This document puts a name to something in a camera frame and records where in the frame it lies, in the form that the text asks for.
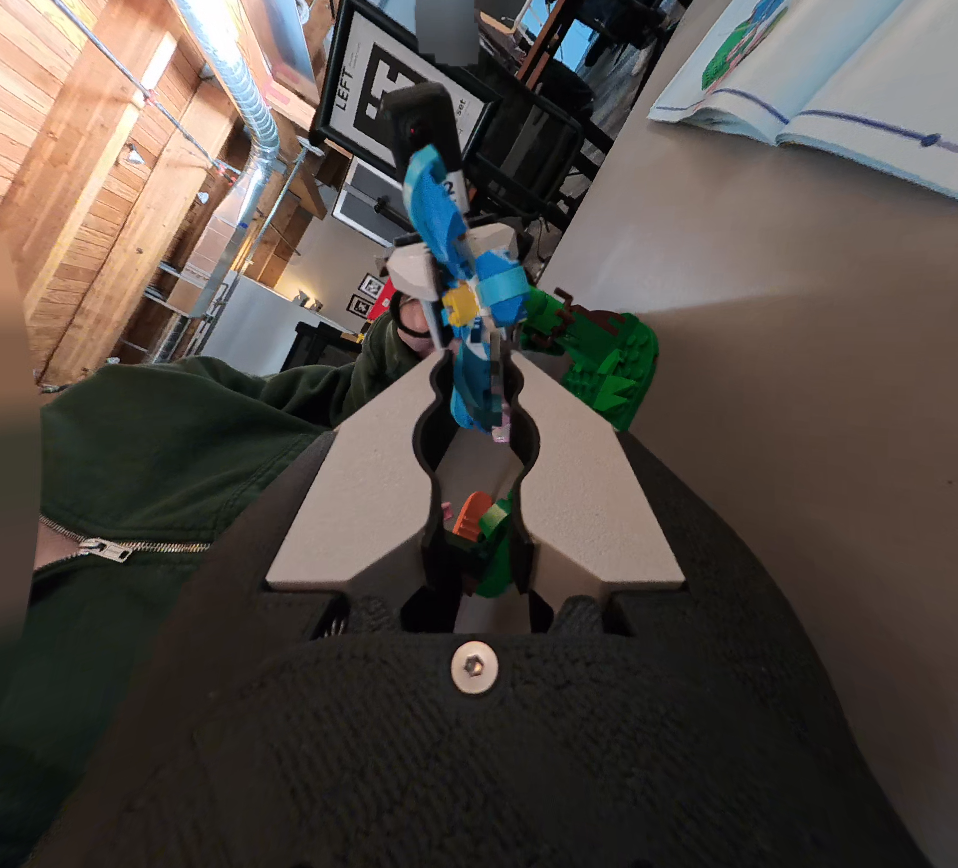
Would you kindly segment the green lego leaf piece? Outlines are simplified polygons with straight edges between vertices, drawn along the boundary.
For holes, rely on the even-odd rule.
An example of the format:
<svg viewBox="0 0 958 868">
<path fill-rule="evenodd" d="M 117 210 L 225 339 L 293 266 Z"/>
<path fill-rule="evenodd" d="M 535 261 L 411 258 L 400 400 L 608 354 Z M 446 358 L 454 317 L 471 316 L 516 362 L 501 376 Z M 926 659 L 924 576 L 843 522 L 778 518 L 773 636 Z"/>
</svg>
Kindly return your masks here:
<svg viewBox="0 0 958 868">
<path fill-rule="evenodd" d="M 494 502 L 478 520 L 485 547 L 487 565 L 474 594 L 481 598 L 499 598 L 512 584 L 510 539 L 512 534 L 513 493 Z"/>
</svg>

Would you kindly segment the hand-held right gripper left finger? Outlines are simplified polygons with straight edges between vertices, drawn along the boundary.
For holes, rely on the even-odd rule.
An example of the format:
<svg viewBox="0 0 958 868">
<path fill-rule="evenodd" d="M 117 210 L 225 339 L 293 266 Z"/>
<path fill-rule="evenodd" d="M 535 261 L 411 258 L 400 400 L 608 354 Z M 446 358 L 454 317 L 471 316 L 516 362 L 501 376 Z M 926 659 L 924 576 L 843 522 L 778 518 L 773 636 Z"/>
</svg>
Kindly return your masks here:
<svg viewBox="0 0 958 868">
<path fill-rule="evenodd" d="M 459 429 L 451 387 L 452 354 L 436 351 L 339 425 L 268 569 L 271 589 L 398 610 L 427 584 L 443 522 L 437 469 Z"/>
</svg>

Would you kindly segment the orange lego piece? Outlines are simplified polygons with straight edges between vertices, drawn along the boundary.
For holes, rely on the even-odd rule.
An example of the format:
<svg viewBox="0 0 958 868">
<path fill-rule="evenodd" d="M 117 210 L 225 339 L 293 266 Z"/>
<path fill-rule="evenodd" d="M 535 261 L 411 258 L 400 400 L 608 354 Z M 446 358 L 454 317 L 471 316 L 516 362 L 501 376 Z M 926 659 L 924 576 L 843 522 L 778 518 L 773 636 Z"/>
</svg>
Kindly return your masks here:
<svg viewBox="0 0 958 868">
<path fill-rule="evenodd" d="M 481 519 L 494 501 L 485 491 L 473 492 L 463 503 L 460 514 L 452 528 L 452 534 L 471 543 L 485 539 Z"/>
</svg>

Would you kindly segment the black metal cart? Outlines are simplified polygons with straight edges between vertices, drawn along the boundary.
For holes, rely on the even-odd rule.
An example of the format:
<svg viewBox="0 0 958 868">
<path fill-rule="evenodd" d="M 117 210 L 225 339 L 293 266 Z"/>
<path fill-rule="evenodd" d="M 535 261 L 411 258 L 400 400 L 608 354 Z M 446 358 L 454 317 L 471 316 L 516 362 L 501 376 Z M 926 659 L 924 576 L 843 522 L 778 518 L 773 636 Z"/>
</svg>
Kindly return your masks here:
<svg viewBox="0 0 958 868">
<path fill-rule="evenodd" d="M 564 193 L 565 181 L 598 174 L 584 145 L 606 154 L 613 144 L 592 122 L 592 89 L 557 60 L 528 87 L 485 49 L 471 73 L 499 98 L 466 162 L 473 215 L 512 216 L 523 226 L 542 219 L 565 231 L 583 198 Z"/>
</svg>

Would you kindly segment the black framed marker poster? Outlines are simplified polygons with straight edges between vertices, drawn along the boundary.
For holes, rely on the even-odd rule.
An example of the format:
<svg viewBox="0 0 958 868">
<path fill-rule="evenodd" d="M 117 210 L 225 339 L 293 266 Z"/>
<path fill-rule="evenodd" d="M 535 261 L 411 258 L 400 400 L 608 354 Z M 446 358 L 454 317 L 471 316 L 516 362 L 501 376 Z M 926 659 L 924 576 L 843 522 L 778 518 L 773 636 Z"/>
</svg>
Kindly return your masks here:
<svg viewBox="0 0 958 868">
<path fill-rule="evenodd" d="M 369 0 L 340 0 L 310 142 L 333 143 L 398 180 L 381 100 L 425 82 L 447 89 L 466 158 L 482 140 L 501 97 L 471 72 L 422 57 L 413 33 Z"/>
</svg>

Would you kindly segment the person's left forearm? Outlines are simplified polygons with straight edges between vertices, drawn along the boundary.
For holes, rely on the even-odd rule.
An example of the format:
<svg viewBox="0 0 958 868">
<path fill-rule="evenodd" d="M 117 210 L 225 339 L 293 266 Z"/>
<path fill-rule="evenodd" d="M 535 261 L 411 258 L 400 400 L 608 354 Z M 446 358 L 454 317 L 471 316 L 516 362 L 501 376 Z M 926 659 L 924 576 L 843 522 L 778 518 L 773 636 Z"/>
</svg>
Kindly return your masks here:
<svg viewBox="0 0 958 868">
<path fill-rule="evenodd" d="M 419 362 L 389 316 L 367 332 L 359 356 L 340 366 L 308 366 L 256 380 L 250 395 L 311 425 L 336 428 Z"/>
</svg>

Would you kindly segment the grey framed board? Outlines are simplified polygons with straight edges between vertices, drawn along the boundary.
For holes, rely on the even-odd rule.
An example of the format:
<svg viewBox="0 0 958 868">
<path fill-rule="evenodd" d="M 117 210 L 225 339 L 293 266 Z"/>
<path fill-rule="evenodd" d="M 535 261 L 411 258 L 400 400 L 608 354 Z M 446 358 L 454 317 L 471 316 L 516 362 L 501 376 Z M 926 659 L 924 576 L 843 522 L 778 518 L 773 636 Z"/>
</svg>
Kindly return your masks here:
<svg viewBox="0 0 958 868">
<path fill-rule="evenodd" d="M 348 167 L 332 215 L 384 248 L 413 233 L 401 184 L 357 157 Z"/>
</svg>

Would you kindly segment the silver metal duct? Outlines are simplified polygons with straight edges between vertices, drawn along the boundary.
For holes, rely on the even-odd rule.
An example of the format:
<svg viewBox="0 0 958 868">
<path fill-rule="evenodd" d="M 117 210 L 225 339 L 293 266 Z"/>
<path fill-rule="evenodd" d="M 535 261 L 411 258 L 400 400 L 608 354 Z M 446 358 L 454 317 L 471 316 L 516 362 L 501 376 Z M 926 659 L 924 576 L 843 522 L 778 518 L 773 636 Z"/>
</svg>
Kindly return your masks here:
<svg viewBox="0 0 958 868">
<path fill-rule="evenodd" d="M 280 134 L 268 97 L 316 96 L 295 0 L 167 0 L 197 44 L 248 133 L 250 150 L 233 188 L 210 216 L 181 271 L 175 295 L 199 316 L 231 269 L 274 172 Z"/>
</svg>

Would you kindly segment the lego instruction booklet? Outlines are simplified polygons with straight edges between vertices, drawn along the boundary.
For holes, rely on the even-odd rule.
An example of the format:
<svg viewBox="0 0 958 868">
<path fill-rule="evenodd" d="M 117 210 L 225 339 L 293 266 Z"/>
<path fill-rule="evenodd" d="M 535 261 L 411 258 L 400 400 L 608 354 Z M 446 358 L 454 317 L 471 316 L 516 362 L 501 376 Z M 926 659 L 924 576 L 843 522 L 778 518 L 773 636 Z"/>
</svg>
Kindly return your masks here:
<svg viewBox="0 0 958 868">
<path fill-rule="evenodd" d="M 957 0 L 731 0 L 649 120 L 957 196 Z"/>
</svg>

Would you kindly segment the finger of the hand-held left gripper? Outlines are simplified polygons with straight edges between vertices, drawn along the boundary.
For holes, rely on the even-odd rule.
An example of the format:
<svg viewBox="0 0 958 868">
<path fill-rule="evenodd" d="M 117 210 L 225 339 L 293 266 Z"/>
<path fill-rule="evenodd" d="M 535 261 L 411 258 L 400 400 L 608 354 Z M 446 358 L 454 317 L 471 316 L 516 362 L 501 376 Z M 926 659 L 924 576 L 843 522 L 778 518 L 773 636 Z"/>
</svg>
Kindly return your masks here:
<svg viewBox="0 0 958 868">
<path fill-rule="evenodd" d="M 478 261 L 487 253 L 493 253 L 509 261 L 520 260 L 516 232 L 502 222 L 467 228 L 466 247 L 473 261 Z"/>
<path fill-rule="evenodd" d="M 398 246 L 390 254 L 386 269 L 395 292 L 410 295 L 423 304 L 434 350 L 448 347 L 450 337 L 441 317 L 441 267 L 427 245 L 410 242 Z"/>
</svg>

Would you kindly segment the white cabinet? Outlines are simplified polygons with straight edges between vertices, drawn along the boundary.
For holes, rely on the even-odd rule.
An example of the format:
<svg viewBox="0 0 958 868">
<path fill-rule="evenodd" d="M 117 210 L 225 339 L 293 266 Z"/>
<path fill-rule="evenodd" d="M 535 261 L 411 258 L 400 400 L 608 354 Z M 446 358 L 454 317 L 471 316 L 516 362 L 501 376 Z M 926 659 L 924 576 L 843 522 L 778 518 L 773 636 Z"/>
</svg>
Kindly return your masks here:
<svg viewBox="0 0 958 868">
<path fill-rule="evenodd" d="M 358 333 L 362 322 L 345 309 L 321 302 L 311 288 L 298 283 L 280 289 L 242 277 L 205 337 L 199 354 L 252 375 L 281 371 L 300 323 L 330 325 L 339 332 Z"/>
</svg>

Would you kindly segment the blue lego flower model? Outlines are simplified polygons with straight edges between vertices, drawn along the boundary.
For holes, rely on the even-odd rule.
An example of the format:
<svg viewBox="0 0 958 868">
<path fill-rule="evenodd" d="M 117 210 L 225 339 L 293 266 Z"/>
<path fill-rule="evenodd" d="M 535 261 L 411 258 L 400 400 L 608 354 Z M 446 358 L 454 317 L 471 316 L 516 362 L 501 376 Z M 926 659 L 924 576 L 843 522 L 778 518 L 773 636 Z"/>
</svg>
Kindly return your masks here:
<svg viewBox="0 0 958 868">
<path fill-rule="evenodd" d="M 520 261 L 493 253 L 473 261 L 466 247 L 470 227 L 433 175 L 422 172 L 410 195 L 404 207 L 416 242 L 424 242 L 441 267 L 441 317 L 449 345 L 458 345 L 450 398 L 458 425 L 509 441 L 505 368 L 510 349 L 519 347 L 567 355 L 561 386 L 615 430 L 628 430 L 653 382 L 654 331 L 633 313 L 590 310 L 564 290 L 534 287 Z"/>
</svg>

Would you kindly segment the black cabinet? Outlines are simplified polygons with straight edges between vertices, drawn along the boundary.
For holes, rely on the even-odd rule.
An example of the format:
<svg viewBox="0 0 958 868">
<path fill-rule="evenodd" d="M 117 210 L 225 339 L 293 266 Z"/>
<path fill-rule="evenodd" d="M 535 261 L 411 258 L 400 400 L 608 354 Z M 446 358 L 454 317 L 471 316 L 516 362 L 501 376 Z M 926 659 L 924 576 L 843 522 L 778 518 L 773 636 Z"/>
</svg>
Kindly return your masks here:
<svg viewBox="0 0 958 868">
<path fill-rule="evenodd" d="M 329 323 L 299 322 L 280 371 L 307 366 L 341 367 L 358 359 L 361 343 Z"/>
</svg>

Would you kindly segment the person's left hand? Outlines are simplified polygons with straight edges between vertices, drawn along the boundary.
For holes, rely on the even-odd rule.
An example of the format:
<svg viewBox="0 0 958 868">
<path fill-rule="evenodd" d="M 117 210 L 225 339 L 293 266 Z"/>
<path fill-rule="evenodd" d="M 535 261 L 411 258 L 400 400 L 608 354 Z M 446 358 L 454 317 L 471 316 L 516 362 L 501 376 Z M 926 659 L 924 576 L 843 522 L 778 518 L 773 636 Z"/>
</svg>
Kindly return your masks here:
<svg viewBox="0 0 958 868">
<path fill-rule="evenodd" d="M 386 313 L 386 335 L 393 355 L 404 361 L 419 362 L 435 349 L 423 304 L 398 291 L 391 297 Z"/>
</svg>

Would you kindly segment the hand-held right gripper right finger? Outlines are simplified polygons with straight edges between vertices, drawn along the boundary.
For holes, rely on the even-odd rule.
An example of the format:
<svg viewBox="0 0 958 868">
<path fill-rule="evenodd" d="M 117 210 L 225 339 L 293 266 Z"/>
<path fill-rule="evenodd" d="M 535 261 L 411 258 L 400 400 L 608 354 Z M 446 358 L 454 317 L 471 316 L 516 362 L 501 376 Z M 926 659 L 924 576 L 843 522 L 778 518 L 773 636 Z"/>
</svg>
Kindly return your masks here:
<svg viewBox="0 0 958 868">
<path fill-rule="evenodd" d="M 614 428 L 515 352 L 507 365 L 509 561 L 522 594 L 557 612 L 573 597 L 677 590 L 685 576 Z"/>
</svg>

